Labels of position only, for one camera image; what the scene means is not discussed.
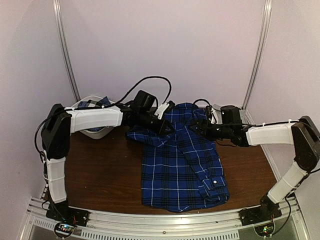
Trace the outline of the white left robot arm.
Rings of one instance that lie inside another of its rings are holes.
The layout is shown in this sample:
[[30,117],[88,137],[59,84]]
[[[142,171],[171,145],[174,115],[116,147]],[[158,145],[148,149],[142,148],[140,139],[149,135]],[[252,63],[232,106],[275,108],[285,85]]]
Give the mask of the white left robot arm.
[[65,161],[70,150],[70,136],[73,133],[102,127],[141,126],[157,135],[169,135],[175,130],[165,120],[165,114],[175,104],[172,101],[151,108],[155,96],[140,90],[128,104],[119,102],[110,105],[98,104],[86,107],[64,107],[55,104],[43,123],[40,156],[45,163],[44,175],[50,198],[55,204],[52,213],[61,222],[72,218],[72,211],[63,203],[67,202],[65,188]]

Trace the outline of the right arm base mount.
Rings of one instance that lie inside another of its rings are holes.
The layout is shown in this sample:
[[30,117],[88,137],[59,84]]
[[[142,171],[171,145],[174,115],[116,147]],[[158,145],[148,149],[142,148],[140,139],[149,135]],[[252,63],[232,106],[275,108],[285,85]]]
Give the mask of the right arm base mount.
[[279,203],[274,203],[266,194],[260,199],[260,205],[243,208],[238,214],[242,226],[255,225],[259,237],[270,237],[276,228],[275,218],[282,216]]

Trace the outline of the blue plaid long sleeve shirt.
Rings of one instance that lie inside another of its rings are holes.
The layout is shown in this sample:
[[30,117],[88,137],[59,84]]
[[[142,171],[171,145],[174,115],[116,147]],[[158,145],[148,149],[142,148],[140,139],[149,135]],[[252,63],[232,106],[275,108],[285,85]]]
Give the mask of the blue plaid long sleeve shirt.
[[225,204],[230,193],[216,145],[189,128],[207,118],[204,109],[180,103],[164,118],[173,134],[159,136],[140,126],[126,133],[143,145],[141,203],[174,213]]

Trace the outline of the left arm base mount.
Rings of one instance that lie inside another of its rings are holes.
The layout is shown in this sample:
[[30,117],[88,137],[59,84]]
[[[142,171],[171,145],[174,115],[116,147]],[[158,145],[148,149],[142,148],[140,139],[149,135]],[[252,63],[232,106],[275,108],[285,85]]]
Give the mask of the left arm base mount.
[[49,200],[46,217],[57,221],[53,227],[54,234],[60,239],[69,238],[77,227],[86,227],[89,211],[69,206],[68,200],[54,203]]

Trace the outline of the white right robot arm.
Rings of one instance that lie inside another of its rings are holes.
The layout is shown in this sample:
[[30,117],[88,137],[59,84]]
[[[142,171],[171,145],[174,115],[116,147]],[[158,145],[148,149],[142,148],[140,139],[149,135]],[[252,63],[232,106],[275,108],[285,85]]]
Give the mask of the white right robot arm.
[[221,123],[216,119],[214,111],[211,106],[207,106],[206,118],[193,119],[190,129],[208,140],[227,139],[238,147],[275,144],[294,147],[292,165],[261,198],[261,206],[256,210],[258,219],[266,221],[276,212],[276,204],[293,193],[309,175],[319,171],[320,132],[309,116],[256,125],[243,123],[240,109],[234,105],[220,108]]

